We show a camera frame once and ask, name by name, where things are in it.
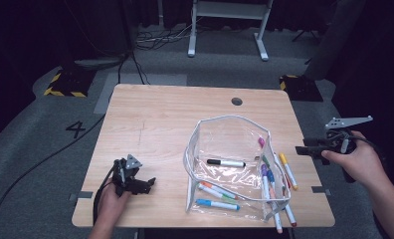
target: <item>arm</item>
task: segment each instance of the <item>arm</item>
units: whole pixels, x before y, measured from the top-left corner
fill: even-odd
[[[110,238],[113,228],[119,216],[125,209],[126,201],[131,192],[125,191],[118,197],[115,193],[115,185],[110,183],[101,193],[100,203],[98,204],[98,220],[89,235],[89,239]]]
[[[360,132],[354,135],[364,137]],[[321,155],[341,165],[368,191],[373,211],[386,232],[394,238],[394,185],[383,169],[374,149],[358,140],[351,154],[340,154],[325,150]]]

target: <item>clear plastic bag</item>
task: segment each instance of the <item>clear plastic bag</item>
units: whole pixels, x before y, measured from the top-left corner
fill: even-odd
[[[291,193],[271,140],[267,129],[240,116],[198,121],[183,158],[186,211],[268,221],[282,210]]]

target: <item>metal bracket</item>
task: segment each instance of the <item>metal bracket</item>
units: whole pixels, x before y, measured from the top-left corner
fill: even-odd
[[[143,164],[141,164],[141,162],[139,162],[137,160],[137,158],[135,158],[131,154],[128,155],[128,157],[126,158],[126,163],[125,163],[126,169],[133,169],[133,168],[137,168],[137,167],[141,167],[141,166],[143,166]]]
[[[349,127],[352,125],[356,125],[356,124],[360,124],[360,123],[372,121],[372,120],[373,120],[373,117],[371,117],[371,116],[368,116],[366,118],[346,118],[346,119],[333,118],[324,127],[325,127],[325,129]]]

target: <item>black marker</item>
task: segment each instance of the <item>black marker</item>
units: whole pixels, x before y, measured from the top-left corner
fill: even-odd
[[[218,159],[207,159],[207,163],[225,165],[225,166],[238,166],[238,167],[246,166],[246,163],[242,161],[228,161],[228,160],[218,160]]]

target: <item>yellow marker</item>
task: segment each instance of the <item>yellow marker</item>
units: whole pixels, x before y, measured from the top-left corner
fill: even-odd
[[[285,170],[287,171],[288,177],[290,178],[291,184],[293,185],[293,189],[297,190],[298,185],[296,185],[296,179],[294,178],[293,172],[291,171],[291,168],[288,165],[287,158],[283,153],[279,154],[279,158],[281,159],[281,162],[284,165]]]

